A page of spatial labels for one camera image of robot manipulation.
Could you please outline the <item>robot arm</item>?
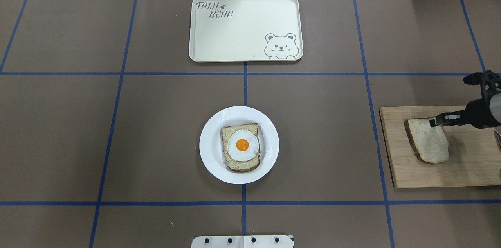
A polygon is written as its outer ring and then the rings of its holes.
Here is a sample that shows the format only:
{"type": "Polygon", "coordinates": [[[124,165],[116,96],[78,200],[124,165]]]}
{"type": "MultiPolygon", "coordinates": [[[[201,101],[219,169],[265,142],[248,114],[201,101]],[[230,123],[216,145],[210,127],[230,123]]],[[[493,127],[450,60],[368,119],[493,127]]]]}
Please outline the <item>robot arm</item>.
{"type": "Polygon", "coordinates": [[[495,128],[501,125],[501,95],[495,94],[470,101],[464,110],[445,112],[429,120],[429,125],[463,126],[472,125],[477,129],[495,128]]]}

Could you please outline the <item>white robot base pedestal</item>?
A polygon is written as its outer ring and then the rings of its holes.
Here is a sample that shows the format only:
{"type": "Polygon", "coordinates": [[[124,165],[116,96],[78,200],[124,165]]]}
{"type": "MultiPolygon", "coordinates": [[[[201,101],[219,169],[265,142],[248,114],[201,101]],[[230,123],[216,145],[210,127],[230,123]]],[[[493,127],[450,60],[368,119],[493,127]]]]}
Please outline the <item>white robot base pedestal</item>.
{"type": "Polygon", "coordinates": [[[294,248],[289,235],[223,235],[195,237],[192,248],[294,248]]]}

